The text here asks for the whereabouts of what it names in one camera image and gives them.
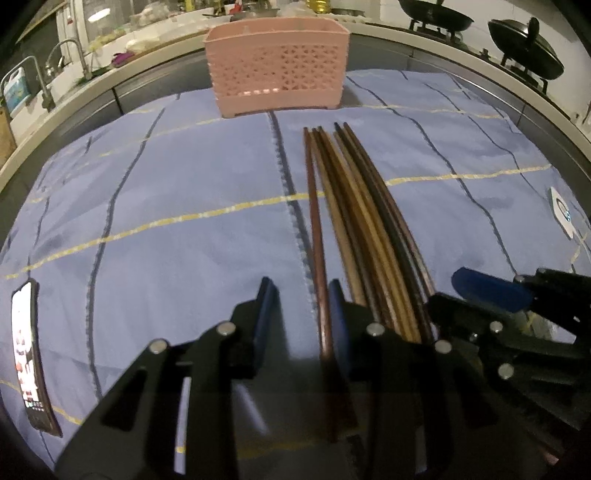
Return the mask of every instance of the smartphone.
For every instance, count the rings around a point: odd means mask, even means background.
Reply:
[[[37,336],[39,284],[28,280],[12,294],[12,345],[18,383],[27,417],[33,428],[61,437],[51,408],[41,366]]]

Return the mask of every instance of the faucet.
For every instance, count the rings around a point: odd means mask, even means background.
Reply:
[[[51,112],[56,107],[56,103],[55,101],[53,101],[53,96],[51,95],[49,88],[47,88],[45,80],[43,80],[43,74],[41,73],[41,70],[39,68],[37,58],[33,55],[29,55],[28,57],[22,59],[19,63],[17,63],[16,66],[9,70],[9,72],[4,76],[4,78],[2,78],[2,81],[0,82],[0,98],[4,99],[4,84],[6,83],[6,80],[10,77],[10,75],[13,74],[14,71],[18,70],[18,68],[27,60],[33,60],[33,62],[35,63],[37,77],[39,78],[39,83],[41,83],[41,90],[43,91],[43,102],[41,103],[41,106],[48,112]]]
[[[64,43],[68,43],[68,42],[72,42],[73,44],[75,44],[76,48],[78,49],[78,55],[80,57],[80,63],[82,64],[82,71],[84,72],[84,78],[86,80],[92,80],[92,72],[90,71],[90,69],[88,68],[88,65],[86,64],[86,61],[84,60],[84,52],[82,52],[82,45],[80,43],[80,40],[78,40],[77,38],[67,38],[65,40],[62,40],[61,42],[58,42],[57,45],[51,49],[49,56],[47,57],[47,61],[45,62],[45,68],[46,69],[50,68],[49,61],[51,60],[51,57],[52,57],[53,53],[57,50],[57,48],[60,47],[61,45],[63,45]]]

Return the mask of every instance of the fabric surface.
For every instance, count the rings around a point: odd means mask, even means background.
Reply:
[[[263,452],[323,437],[302,129],[334,122],[351,125],[387,180],[438,290],[454,294],[460,267],[508,280],[540,266],[591,275],[589,224],[557,170],[445,74],[351,72],[335,111],[220,119],[211,90],[156,100],[55,154],[0,253],[0,394],[48,465],[152,339],[199,337],[265,275],[281,315],[260,374],[234,386],[238,455],[252,469]],[[551,186],[569,204],[573,240],[553,216]],[[346,289],[323,198],[320,207],[327,273]],[[62,439],[30,427],[19,394],[11,294],[28,277],[40,284],[40,351]]]

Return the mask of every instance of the dish rack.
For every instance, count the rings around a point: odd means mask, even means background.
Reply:
[[[213,28],[204,41],[223,117],[281,108],[337,108],[349,31],[329,18],[257,18]]]

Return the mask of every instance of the bolt head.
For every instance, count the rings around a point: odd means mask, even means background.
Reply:
[[[447,340],[438,340],[435,342],[435,351],[437,353],[442,353],[446,355],[447,353],[452,351],[452,344],[449,343]]]
[[[373,322],[367,325],[365,331],[368,333],[369,336],[379,337],[384,334],[386,328],[380,323]]]
[[[152,343],[148,347],[150,352],[152,352],[154,355],[158,355],[159,353],[164,352],[167,348],[168,342],[163,338],[152,340]]]
[[[513,367],[511,364],[502,364],[497,369],[497,373],[503,380],[509,380],[515,373],[515,367]]]
[[[236,332],[236,325],[232,322],[222,322],[217,326],[216,330],[223,337],[227,337]]]
[[[489,325],[492,333],[501,333],[503,331],[503,324],[498,320],[491,322]]]

